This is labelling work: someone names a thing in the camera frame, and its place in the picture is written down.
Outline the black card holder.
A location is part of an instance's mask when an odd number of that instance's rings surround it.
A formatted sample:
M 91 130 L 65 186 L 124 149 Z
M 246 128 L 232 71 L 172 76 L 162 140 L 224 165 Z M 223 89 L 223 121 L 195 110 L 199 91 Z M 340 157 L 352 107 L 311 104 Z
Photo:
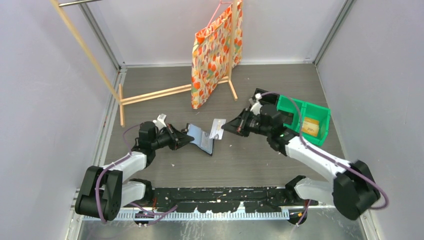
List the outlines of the black card holder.
M 187 135 L 194 138 L 190 143 L 196 145 L 206 154 L 213 156 L 215 140 L 210 138 L 210 134 L 192 123 L 187 123 L 186 129 Z

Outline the white credit card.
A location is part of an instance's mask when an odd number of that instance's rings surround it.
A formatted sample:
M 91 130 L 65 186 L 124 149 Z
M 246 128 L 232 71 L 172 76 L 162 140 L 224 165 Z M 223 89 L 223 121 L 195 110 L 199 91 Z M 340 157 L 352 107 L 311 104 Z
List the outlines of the white credit card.
M 223 138 L 224 130 L 222 126 L 226 123 L 226 119 L 215 118 L 212 122 L 209 138 L 213 140 L 221 140 Z

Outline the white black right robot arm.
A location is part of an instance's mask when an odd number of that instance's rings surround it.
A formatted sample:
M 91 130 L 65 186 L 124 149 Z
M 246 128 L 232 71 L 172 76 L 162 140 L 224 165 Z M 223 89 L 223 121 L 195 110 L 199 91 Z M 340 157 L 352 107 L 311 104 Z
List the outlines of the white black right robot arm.
M 256 101 L 222 130 L 248 137 L 251 133 L 266 137 L 269 146 L 286 157 L 298 160 L 324 177 L 317 181 L 298 176 L 287 184 L 285 198 L 291 205 L 314 200 L 334 206 L 349 220 L 358 219 L 373 208 L 383 191 L 361 160 L 350 162 L 311 144 L 300 133 L 284 126 L 287 115 L 271 104 Z

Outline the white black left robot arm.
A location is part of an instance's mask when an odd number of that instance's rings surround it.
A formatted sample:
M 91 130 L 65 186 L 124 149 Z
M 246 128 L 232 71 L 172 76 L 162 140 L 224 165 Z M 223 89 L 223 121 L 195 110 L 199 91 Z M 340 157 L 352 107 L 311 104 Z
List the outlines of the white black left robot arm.
M 148 207 L 154 200 L 152 183 L 132 176 L 150 166 L 157 150 L 168 147 L 176 151 L 194 140 L 187 129 L 178 130 L 166 123 L 165 114 L 138 124 L 138 137 L 125 156 L 107 165 L 87 168 L 75 212 L 106 223 L 114 220 L 124 206 Z

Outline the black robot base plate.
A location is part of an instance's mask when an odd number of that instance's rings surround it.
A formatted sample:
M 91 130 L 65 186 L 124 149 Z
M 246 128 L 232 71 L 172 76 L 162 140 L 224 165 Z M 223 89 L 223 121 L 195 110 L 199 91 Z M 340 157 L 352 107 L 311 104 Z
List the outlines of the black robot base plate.
M 244 207 L 246 213 L 277 213 L 282 207 L 305 207 L 306 201 L 283 187 L 156 187 L 143 200 L 141 207 L 155 207 L 167 212 L 177 205 L 177 213 L 234 213 Z

